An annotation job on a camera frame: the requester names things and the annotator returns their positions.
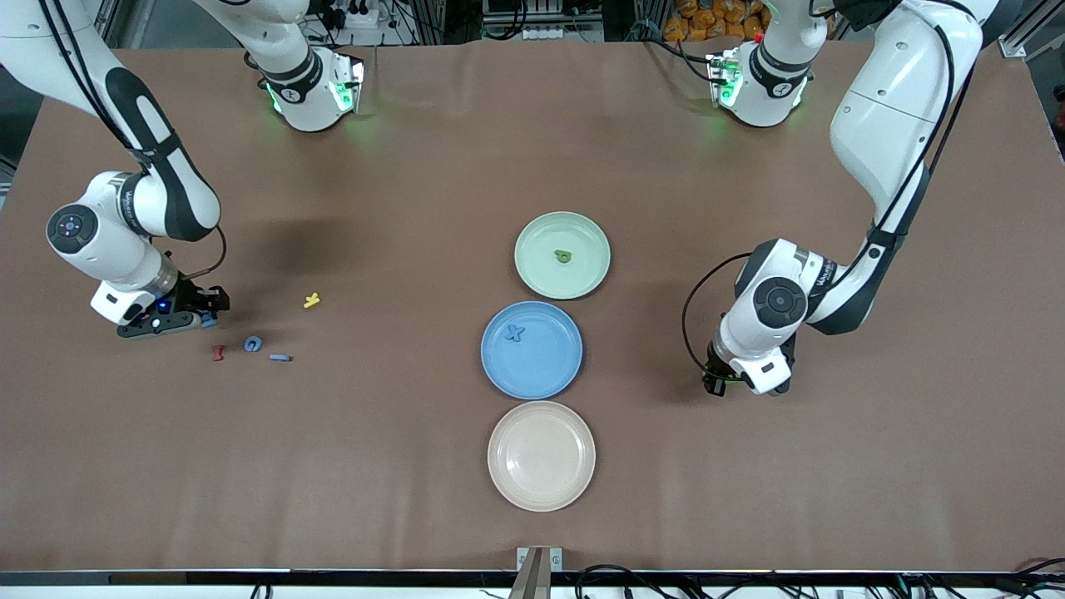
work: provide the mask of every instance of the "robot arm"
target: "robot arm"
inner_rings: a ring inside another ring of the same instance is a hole
[[[194,1],[251,54],[293,128],[321,131],[358,108],[362,63],[308,45],[298,26],[308,0]]]
[[[356,108],[362,65],[308,46],[296,25],[307,0],[196,1],[248,49],[274,108],[294,128],[325,129]],[[55,253],[100,279],[93,308],[126,338],[193,328],[229,309],[222,288],[200,289],[151,245],[152,237],[206,237],[218,224],[218,198],[81,2],[0,0],[0,63],[28,87],[99,117],[142,166],[98,175],[48,222]]]
[[[742,80],[744,70],[750,75],[741,87],[734,83],[720,92],[722,106],[744,122],[773,125],[787,116],[805,82],[799,67],[808,68],[808,49],[824,39],[823,31],[806,20],[805,0],[790,2],[802,6],[797,17],[801,27],[782,28],[791,32],[791,44],[768,50],[741,46],[734,63],[737,77]],[[996,2],[967,0],[971,14],[935,0],[895,4],[880,16],[872,54],[831,126],[836,157],[873,200],[873,225],[865,243],[849,266],[782,239],[755,248],[736,280],[736,303],[710,343],[706,386],[711,393],[722,394],[725,381],[737,374],[756,393],[786,391],[799,326],[807,322],[826,335],[857,328],[905,239],[928,184],[924,149],[976,62],[980,23]],[[776,16],[774,9],[767,43],[779,25]],[[790,48],[799,59],[776,48]],[[776,65],[777,71],[767,76],[759,70],[763,62]],[[788,69],[794,74],[790,86],[775,83]]]
[[[48,222],[55,253],[101,280],[93,308],[127,337],[182,330],[198,325],[200,312],[228,309],[220,288],[199,289],[150,243],[150,237],[202,239],[218,223],[218,198],[144,82],[93,30],[81,2],[0,2],[0,62],[28,87],[99,117],[143,168],[96,176]],[[164,311],[153,313],[160,305]]]

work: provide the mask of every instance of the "wire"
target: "wire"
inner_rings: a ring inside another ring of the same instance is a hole
[[[329,43],[333,46],[337,45],[337,38],[332,36],[332,30],[326,25],[326,21],[322,18],[322,13],[314,13],[314,16],[318,17],[318,22],[322,23],[322,28],[326,30],[326,35],[329,36]]]
[[[392,5],[396,6],[398,9],[399,7],[399,2],[396,1],[396,0],[393,0]],[[420,44],[417,43],[417,35],[414,34],[414,29],[410,27],[410,21],[407,20],[407,12],[400,9],[399,10],[399,16],[403,17],[403,25],[404,25],[404,27],[407,28],[407,32],[410,33],[410,44],[411,44],[411,46],[419,46]],[[399,38],[399,42],[400,43],[403,42],[402,37]]]
[[[580,28],[579,28],[579,27],[577,27],[577,17],[576,17],[576,16],[574,16],[574,15],[570,15],[570,20],[572,20],[572,21],[573,21],[573,31],[576,31],[576,32],[577,32],[577,35],[579,35],[579,36],[580,36],[580,39],[581,39],[581,41],[583,41],[583,42],[584,42],[585,44],[591,44],[591,43],[592,43],[592,41],[591,41],[591,39],[589,39],[589,38],[587,38],[587,37],[585,37],[585,32],[580,31]]]
[[[509,28],[507,28],[507,31],[504,32],[503,35],[493,35],[487,31],[482,32],[482,35],[485,37],[488,37],[489,39],[506,42],[507,39],[511,39],[519,33],[521,33],[522,30],[525,29],[525,21],[528,18],[529,6],[526,0],[520,0],[520,1],[521,4],[514,6],[514,21],[510,25]],[[521,12],[521,18],[522,18],[521,22],[518,22],[519,12]]]
[[[421,25],[421,26],[423,26],[423,27],[428,27],[429,29],[432,29],[433,31],[436,31],[437,33],[439,33],[439,34],[441,34],[441,35],[447,35],[447,33],[446,33],[446,32],[444,32],[444,30],[440,29],[439,27],[437,27],[437,26],[432,25],[431,22],[425,22],[425,21],[423,21],[422,19],[417,18],[417,15],[415,15],[415,14],[414,14],[414,13],[413,13],[412,11],[411,11],[411,12],[408,12],[408,11],[407,11],[407,9],[406,9],[406,7],[404,7],[404,4],[403,4],[403,2],[399,2],[398,0],[396,0],[396,1],[394,1],[394,2],[393,2],[393,4],[395,4],[395,6],[396,6],[397,9],[399,9],[399,11],[400,11],[402,13],[404,13],[404,14],[406,14],[406,15],[410,16],[410,18],[414,19],[414,22],[415,22],[415,23],[417,23],[417,25]]]
[[[580,570],[580,573],[577,574],[576,582],[573,583],[573,595],[576,597],[576,599],[585,599],[585,595],[584,595],[585,577],[587,577],[589,573],[591,573],[591,572],[593,572],[595,570],[618,570],[618,571],[624,572],[624,573],[626,573],[626,574],[635,578],[636,580],[640,581],[640,584],[642,584],[643,586],[646,586],[651,590],[654,590],[655,593],[657,593],[659,596],[661,596],[662,599],[677,599],[676,597],[673,597],[669,593],[666,593],[665,590],[662,590],[661,587],[658,586],[657,584],[654,584],[653,582],[649,582],[646,579],[644,579],[640,574],[634,572],[633,570],[629,570],[628,568],[626,568],[624,566],[616,566],[613,564],[597,564],[595,566],[589,566],[589,567]]]
[[[1016,573],[1018,573],[1018,574],[1032,574],[1032,573],[1035,573],[1035,572],[1037,572],[1037,571],[1039,571],[1039,570],[1042,570],[1042,569],[1044,569],[1044,568],[1046,568],[1048,566],[1055,566],[1058,564],[1065,564],[1065,557],[1054,557],[1053,560],[1045,560],[1045,561],[1039,562],[1038,564],[1036,564],[1036,565],[1034,565],[1034,566],[1032,566],[1030,568],[1025,568],[1023,570],[1017,570]]]
[[[214,230],[218,231],[218,237],[222,238],[222,255],[218,256],[218,261],[215,262],[214,264],[211,264],[207,269],[203,269],[202,271],[196,271],[195,273],[193,273],[191,275],[185,275],[183,277],[185,280],[192,280],[192,279],[194,279],[196,277],[201,277],[201,276],[203,276],[203,275],[206,275],[206,274],[208,274],[208,273],[210,273],[212,271],[214,271],[218,266],[220,266],[222,263],[226,260],[226,252],[229,249],[229,247],[226,244],[226,233],[222,232],[222,226],[220,225],[216,225],[214,227]],[[269,593],[269,586],[268,585],[267,585],[266,588],[267,588],[267,593]]]
[[[943,580],[941,578],[938,581],[936,581],[934,578],[932,578],[930,576],[925,576],[924,578],[927,578],[929,581],[931,581],[932,584],[936,584],[938,582],[939,586],[946,588],[947,593],[950,593],[951,595],[954,596],[954,599],[968,599],[966,596],[964,596],[961,593],[958,593],[956,588],[954,588],[953,586],[947,584],[947,581]]]
[[[273,586],[268,584],[259,583],[256,585],[255,588],[251,589],[251,597],[248,597],[248,599],[256,599],[259,596],[259,589],[262,588],[263,586],[266,587],[266,596],[263,597],[263,599],[271,599],[272,597],[274,597]]]
[[[681,45],[679,39],[676,42],[676,49],[679,52],[681,58],[684,59],[684,64],[688,65],[688,68],[691,69],[691,72],[695,74],[695,77],[708,83],[720,83],[722,85],[727,83],[727,81],[725,81],[724,79],[709,77],[703,75],[702,72],[699,72],[699,69],[695,68],[695,65],[691,64],[691,59],[688,56],[688,53],[684,51],[684,46]]]
[[[81,48],[78,46],[78,41],[75,38],[73,31],[70,29],[70,21],[66,18],[66,12],[63,10],[63,5],[59,2],[59,0],[54,0],[53,2],[55,4],[56,14],[60,16],[60,20],[63,21],[64,27],[66,28],[65,33],[70,39],[70,47],[81,65],[81,74],[78,72],[73,62],[70,60],[70,51],[67,50],[63,44],[62,34],[55,26],[55,21],[52,18],[51,11],[48,9],[48,4],[45,0],[37,0],[37,3],[40,5],[40,12],[45,15],[45,20],[48,21],[48,29],[52,34],[52,38],[55,41],[55,45],[59,48],[60,53],[63,54],[63,60],[66,62],[67,68],[70,70],[70,76],[78,84],[81,93],[85,96],[85,100],[88,102],[93,111],[96,112],[96,116],[101,123],[103,123],[103,126],[111,131],[111,134],[114,135],[115,139],[118,140],[124,147],[126,147],[126,149],[131,149],[129,140],[127,140],[121,130],[118,129],[118,126],[111,117],[111,113],[108,112],[106,108],[103,106],[103,101],[100,99],[99,94],[97,94],[96,87],[93,86],[92,77],[88,74],[88,68],[85,66],[84,56],[82,56]]]
[[[972,71],[969,71],[969,76],[965,78],[965,82],[962,83],[962,88],[957,92],[957,101],[954,103],[954,111],[950,114],[950,120],[947,122],[947,127],[943,130],[943,141],[939,146],[935,148],[935,155],[932,157],[932,163],[929,164],[929,177],[935,173],[935,166],[939,163],[939,157],[943,155],[943,148],[947,146],[947,137],[950,136],[950,132],[954,129],[954,120],[957,119],[957,109],[961,108],[962,101],[965,99],[965,94],[969,92],[969,82],[972,81]]]
[[[724,381],[742,381],[742,379],[740,377],[738,377],[738,376],[736,376],[736,377],[730,377],[730,376],[721,376],[721,375],[715,374],[715,373],[710,372],[706,368],[706,366],[702,361],[700,361],[699,358],[695,357],[695,352],[691,349],[691,341],[688,340],[688,306],[691,305],[691,298],[695,296],[695,293],[699,292],[699,289],[701,287],[703,287],[703,284],[706,282],[707,280],[709,280],[709,278],[712,277],[718,271],[720,271],[721,269],[723,269],[728,263],[734,262],[736,260],[739,260],[740,258],[750,258],[750,257],[751,257],[751,253],[750,252],[747,252],[747,253],[743,253],[743,254],[737,254],[737,255],[733,256],[732,258],[728,258],[724,262],[721,262],[717,266],[714,266],[710,270],[710,272],[706,273],[706,275],[703,278],[699,279],[699,282],[695,284],[695,287],[691,290],[691,293],[688,294],[688,298],[684,301],[684,308],[681,309],[681,333],[684,335],[684,346],[688,349],[688,355],[691,356],[691,361],[695,362],[695,366],[698,366],[699,369],[702,370],[705,374],[708,374],[710,376],[714,376],[716,378],[721,378],[721,379],[724,379]],[[727,596],[727,593],[726,593],[726,595],[722,595],[718,599],[724,599],[726,596]]]
[[[642,28],[646,29],[653,35],[652,37],[636,38],[635,39],[636,42],[650,42],[652,44],[655,44],[655,45],[663,48],[667,52],[673,54],[674,56],[677,56],[677,58],[687,56],[687,60],[689,60],[689,61],[691,61],[693,63],[710,64],[711,62],[714,62],[714,61],[711,61],[710,59],[707,59],[707,58],[695,56],[695,55],[692,55],[692,54],[687,54],[687,53],[681,52],[679,50],[677,50],[676,48],[673,48],[669,44],[663,43],[661,39],[659,39],[659,37],[661,36],[661,33],[659,31],[655,30],[655,29],[652,29],[648,25],[649,22],[650,21],[641,21],[641,22],[634,22],[633,23],[634,28],[635,27],[642,27]]]

